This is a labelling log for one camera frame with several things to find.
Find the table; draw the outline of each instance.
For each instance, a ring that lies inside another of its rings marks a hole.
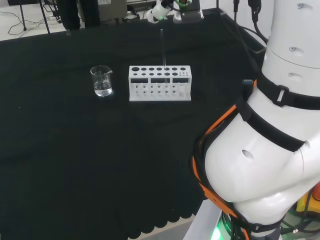
[[[205,14],[0,42],[3,239],[126,240],[197,213],[193,143],[256,77],[217,11]],[[160,29],[167,64],[191,66],[191,102],[129,102],[129,66],[162,63]],[[99,64],[113,70],[106,99],[91,81]]]

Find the black cable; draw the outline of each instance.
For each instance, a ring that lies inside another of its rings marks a hole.
[[[145,18],[145,12],[146,12],[146,5],[144,5],[144,8],[143,8],[143,16],[142,16],[142,19]]]
[[[43,8],[44,8],[44,10],[47,12],[47,13],[51,13],[52,11],[48,11],[47,9],[46,9],[46,5],[49,5],[49,4],[43,4],[42,6],[43,6]]]
[[[293,232],[295,229],[298,229],[299,232],[302,232],[302,233],[306,233],[306,234],[314,234],[314,233],[320,233],[320,228],[319,229],[316,229],[316,230],[305,230],[305,228],[310,224],[312,223],[314,220],[313,219],[310,219],[308,218],[307,221],[304,221],[305,218],[307,217],[307,213],[308,213],[308,208],[309,208],[309,204],[310,204],[310,200],[311,200],[311,196],[312,196],[312,193],[314,191],[315,187],[313,187],[309,192],[308,192],[308,196],[307,196],[307,199],[306,199],[306,202],[305,202],[305,207],[304,207],[304,211],[303,211],[303,215],[301,217],[301,220],[300,222],[293,226],[289,223],[287,223],[286,221],[282,221],[282,223],[284,223],[285,225],[288,226],[288,228],[283,228],[281,230],[281,234],[288,234],[288,233],[291,233]]]
[[[237,12],[234,12],[234,22],[235,22],[236,31],[238,32],[238,35],[240,36],[240,40],[241,40],[241,43],[242,43],[242,45],[243,45],[244,51],[245,51],[245,53],[246,53],[246,55],[247,55],[247,57],[248,57],[249,63],[250,63],[250,65],[251,65],[252,69],[253,69],[257,74],[259,74],[259,73],[260,73],[260,68],[259,68],[257,62],[256,62],[256,61],[252,58],[252,56],[250,55],[250,52],[249,52],[249,50],[248,50],[248,47],[247,47],[247,45],[246,45],[246,43],[245,43],[245,41],[244,41],[244,39],[243,39],[243,37],[242,37],[242,34],[241,34],[241,32],[240,32],[240,29],[239,29],[239,26],[238,26],[238,24],[237,24]]]
[[[169,8],[171,8],[172,10],[175,10],[175,11],[181,13],[180,9],[174,8],[174,6],[173,6],[173,5],[171,6],[170,3],[168,3],[168,6],[169,6]]]
[[[261,38],[267,44],[268,39],[259,30],[257,22],[254,22],[253,25],[254,25],[254,29],[256,30],[256,34],[259,36],[259,38]]]
[[[253,34],[255,34],[255,35],[258,36],[258,33],[256,33],[255,31],[253,31],[252,29],[250,29],[250,28],[248,28],[248,27],[240,26],[240,28],[242,28],[242,29],[244,29],[244,30],[247,30],[247,31],[249,31],[249,32],[251,32],[251,33],[253,33]]]

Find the wire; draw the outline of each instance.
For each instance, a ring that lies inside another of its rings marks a hole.
[[[12,15],[16,16],[16,17],[20,20],[20,18],[19,18],[17,15],[15,15],[13,12],[0,11],[0,13],[2,13],[2,14],[12,14]]]
[[[36,24],[36,26],[32,28],[32,29],[34,29],[34,28],[36,28],[36,27],[39,27],[41,24],[43,24],[43,22],[42,22],[43,20],[45,20],[45,19],[43,18],[43,19],[41,19],[41,20],[38,21],[38,22],[35,22],[35,21],[28,21],[28,22],[30,22],[30,23],[35,23],[35,24]],[[56,23],[56,22],[60,24],[60,19],[59,19],[59,20],[50,21],[50,22],[48,22],[48,24]],[[15,25],[13,25],[13,26],[10,27],[10,29],[9,29],[9,31],[8,31],[8,34],[9,34],[9,35],[20,35],[20,34],[22,34],[23,32],[25,32],[25,31],[23,30],[23,31],[21,31],[21,32],[19,32],[19,33],[10,33],[10,31],[12,30],[12,28],[15,27],[15,26],[18,26],[19,24],[22,24],[22,21],[21,21],[21,20],[20,20],[19,23],[17,23],[17,24],[15,24]]]
[[[230,29],[230,27],[228,27],[227,24],[224,23],[224,21],[222,21],[222,24],[223,24],[223,26],[228,30],[228,32],[229,32],[235,39],[237,39],[239,43],[242,44],[241,39],[240,39],[236,34],[234,34],[234,32]],[[253,53],[253,54],[261,54],[261,53],[265,52],[265,50],[266,50],[265,47],[262,48],[262,49],[259,50],[259,51],[255,51],[255,50],[253,50],[253,49],[252,49],[251,47],[249,47],[249,46],[247,46],[247,48],[248,48],[248,50],[249,50],[251,53]]]
[[[258,24],[254,22],[253,25],[254,25],[254,29],[256,30],[256,34],[265,42],[265,44],[267,44],[268,39],[261,33],[261,31],[258,28]]]
[[[255,35],[258,36],[258,33],[256,33],[255,31],[253,31],[252,29],[250,29],[250,28],[248,28],[248,27],[240,26],[240,28],[242,28],[242,29],[244,29],[244,30],[247,30],[247,31],[249,31],[249,32],[251,32],[251,33],[253,33],[253,34],[255,34]]]
[[[14,8],[14,7],[10,7],[10,6],[5,6],[5,8],[8,8],[8,9],[15,9],[15,10],[17,10],[18,11],[18,13],[20,13],[21,15],[22,15],[22,13],[21,13],[21,11],[19,11],[17,8]],[[13,12],[9,12],[9,11],[0,11],[0,13],[3,13],[3,14],[11,14],[11,15],[14,15],[15,17],[17,17],[18,19],[19,19],[19,21],[21,21],[20,20],[20,17],[19,16],[17,16],[16,14],[14,14]],[[35,22],[35,21],[30,21],[28,18],[26,18],[26,17],[23,17],[24,18],[24,20],[26,21],[26,22],[29,22],[29,23],[37,23],[37,22]]]
[[[20,21],[20,22],[19,22],[18,24],[16,24],[16,25],[11,26],[10,29],[9,29],[9,31],[8,31],[8,34],[9,34],[9,35],[20,35],[20,34],[22,34],[22,33],[24,32],[24,30],[22,30],[22,32],[19,32],[19,33],[10,33],[11,29],[12,29],[13,27],[15,27],[15,26],[18,26],[19,24],[22,24],[22,21]]]
[[[258,67],[258,64],[257,62],[252,58],[252,56],[250,55],[250,52],[248,50],[248,47],[242,37],[242,34],[240,32],[240,29],[239,29],[239,26],[237,24],[237,12],[235,11],[234,12],[234,22],[235,22],[235,28],[236,28],[236,31],[238,32],[238,35],[240,36],[240,40],[241,40],[241,43],[243,45],[243,48],[244,48],[244,51],[246,53],[246,55],[248,56],[248,60],[249,60],[249,63],[252,67],[252,69],[256,72],[256,73],[260,73],[260,69]]]
[[[44,8],[44,10],[45,10],[47,13],[51,13],[51,12],[52,12],[52,10],[51,10],[51,11],[47,10],[47,9],[46,9],[46,5],[49,5],[49,4],[47,4],[47,3],[46,3],[46,4],[43,4],[43,5],[42,5],[42,6],[43,6],[43,8]]]
[[[176,9],[176,8],[174,8],[174,6],[173,6],[173,5],[171,6],[171,5],[168,3],[168,6],[169,6],[169,8],[171,8],[172,10],[175,10],[175,11],[177,11],[177,12],[181,13],[180,9]]]
[[[143,16],[142,16],[142,19],[145,18],[145,12],[146,12],[146,5],[144,5],[144,8],[143,8]]]

